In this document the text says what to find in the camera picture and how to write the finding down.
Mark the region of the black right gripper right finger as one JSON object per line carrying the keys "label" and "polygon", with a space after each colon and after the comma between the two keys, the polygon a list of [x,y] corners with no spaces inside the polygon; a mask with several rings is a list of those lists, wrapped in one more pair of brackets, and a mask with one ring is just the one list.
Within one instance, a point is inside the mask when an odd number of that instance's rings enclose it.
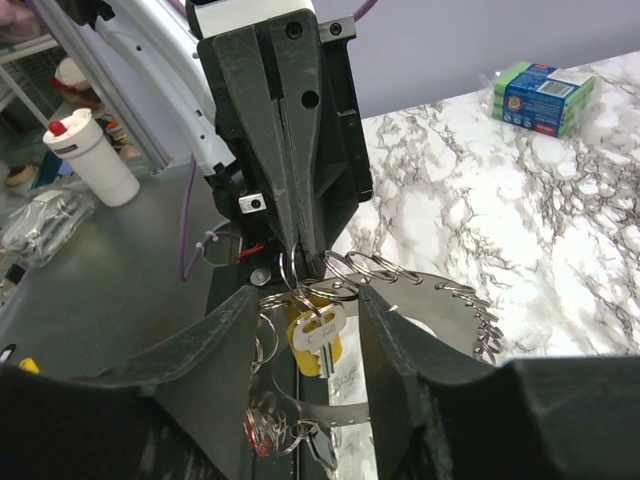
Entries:
{"label": "black right gripper right finger", "polygon": [[639,360],[635,356],[518,359],[500,367],[439,366],[419,354],[435,337],[406,321],[419,368],[418,418],[432,479],[635,479]]}

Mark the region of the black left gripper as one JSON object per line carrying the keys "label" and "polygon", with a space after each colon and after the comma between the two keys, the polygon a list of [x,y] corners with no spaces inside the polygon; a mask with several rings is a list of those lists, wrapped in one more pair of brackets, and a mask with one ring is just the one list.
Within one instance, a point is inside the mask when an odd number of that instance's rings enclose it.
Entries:
{"label": "black left gripper", "polygon": [[372,195],[347,49],[355,35],[349,17],[293,10],[197,46],[233,155],[210,178],[216,206],[250,244],[299,243],[309,270]]}

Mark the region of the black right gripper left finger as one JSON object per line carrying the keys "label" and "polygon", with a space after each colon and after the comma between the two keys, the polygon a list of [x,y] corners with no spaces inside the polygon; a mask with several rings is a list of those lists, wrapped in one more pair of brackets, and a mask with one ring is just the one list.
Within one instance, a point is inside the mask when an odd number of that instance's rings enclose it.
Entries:
{"label": "black right gripper left finger", "polygon": [[244,286],[96,377],[1,370],[5,479],[237,479],[258,323]]}

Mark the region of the yellow key tag with key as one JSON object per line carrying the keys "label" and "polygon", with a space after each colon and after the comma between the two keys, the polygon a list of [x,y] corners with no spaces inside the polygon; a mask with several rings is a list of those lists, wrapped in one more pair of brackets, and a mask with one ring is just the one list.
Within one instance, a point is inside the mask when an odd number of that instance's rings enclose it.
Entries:
{"label": "yellow key tag with key", "polygon": [[298,300],[286,307],[287,340],[304,376],[328,379],[342,355],[340,334],[347,317],[339,302],[321,297],[309,301],[314,309]]}

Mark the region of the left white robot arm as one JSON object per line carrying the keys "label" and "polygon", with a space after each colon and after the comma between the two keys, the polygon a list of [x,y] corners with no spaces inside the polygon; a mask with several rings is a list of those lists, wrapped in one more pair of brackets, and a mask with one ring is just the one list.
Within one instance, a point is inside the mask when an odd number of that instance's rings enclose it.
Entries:
{"label": "left white robot arm", "polygon": [[351,16],[310,1],[38,1],[150,151],[180,136],[245,239],[311,276],[372,195],[348,44]]}

